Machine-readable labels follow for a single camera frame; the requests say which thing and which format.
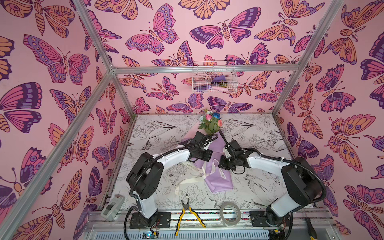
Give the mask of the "cream ribbon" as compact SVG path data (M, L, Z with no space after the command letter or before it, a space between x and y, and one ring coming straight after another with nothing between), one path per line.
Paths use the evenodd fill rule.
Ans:
M189 170L193 170L199 173L200 176L180 181L175 188L176 196L179 195L181 185L194 184L200 182L204 182L212 193L220 193L233 190L234 185L232 182L231 174L229 173L229 171L220 169L218 167L218 163L219 161L217 159L214 159L209 163L204 162L201 168L198 168L195 166L195 164L192 164L190 162L184 162L183 165L185 165Z

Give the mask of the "purple pink wrapping paper sheet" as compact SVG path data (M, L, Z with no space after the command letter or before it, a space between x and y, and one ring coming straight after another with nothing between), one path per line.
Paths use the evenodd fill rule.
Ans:
M183 164L194 173L199 174L198 177L185 179L178 183L194 184L205 182L211 193L226 192L234 189L231 173L227 170L219 168L220 158L224 155L223 149L225 141L218 134L218 138L210 143L208 149L213 151L209 161L193 159L193 162L184 162Z

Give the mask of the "small pink fake rose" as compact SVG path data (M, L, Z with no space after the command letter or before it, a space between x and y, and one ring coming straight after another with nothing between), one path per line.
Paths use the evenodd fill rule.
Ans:
M213 118L213 112L212 111L208 111L208 110L205 110L205 119L210 122Z

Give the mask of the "blue fake rose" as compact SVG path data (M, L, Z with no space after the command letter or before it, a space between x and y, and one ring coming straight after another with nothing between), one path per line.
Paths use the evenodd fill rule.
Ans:
M219 113L213 113L213 117L216 118L217 120L221 119L221 116Z

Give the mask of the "white fake rose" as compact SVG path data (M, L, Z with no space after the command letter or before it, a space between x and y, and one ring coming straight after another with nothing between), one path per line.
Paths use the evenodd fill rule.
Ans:
M207 126L207 123L209 122L207 119L206 119L206 116L200 116L199 118L199 121L200 121L200 125L205 128Z

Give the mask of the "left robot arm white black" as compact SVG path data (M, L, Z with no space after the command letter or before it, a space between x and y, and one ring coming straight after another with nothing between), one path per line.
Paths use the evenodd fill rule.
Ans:
M129 184L129 196L135 199L139 213L145 220L151 220L158 214L154 193L163 172L177 164L190 160L209 161L213 151L210 144L218 138L217 134L205 135L196 132L188 139L163 154L142 153L126 178Z

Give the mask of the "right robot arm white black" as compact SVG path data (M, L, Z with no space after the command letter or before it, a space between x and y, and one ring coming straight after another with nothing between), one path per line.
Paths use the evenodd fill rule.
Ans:
M327 196L325 184L306 159L267 156L254 148L241 148L235 140L228 142L224 134L219 133L225 142L219 168L228 171L235 171L237 167L259 169L284 180L287 192L265 208L263 218L269 226L280 225L287 214L321 202Z

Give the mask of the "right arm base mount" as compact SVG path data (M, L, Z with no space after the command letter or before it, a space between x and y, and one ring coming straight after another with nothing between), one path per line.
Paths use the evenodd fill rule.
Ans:
M287 214L284 217L279 217L273 212L266 212L263 210L250 211L250 220L253 227L275 229L290 227L292 225L291 219L290 214Z

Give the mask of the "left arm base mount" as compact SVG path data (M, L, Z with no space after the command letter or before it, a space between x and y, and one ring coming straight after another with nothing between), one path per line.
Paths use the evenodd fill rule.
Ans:
M169 229L171 225L171 212L156 212L146 219L141 213L133 213L130 229L160 228Z

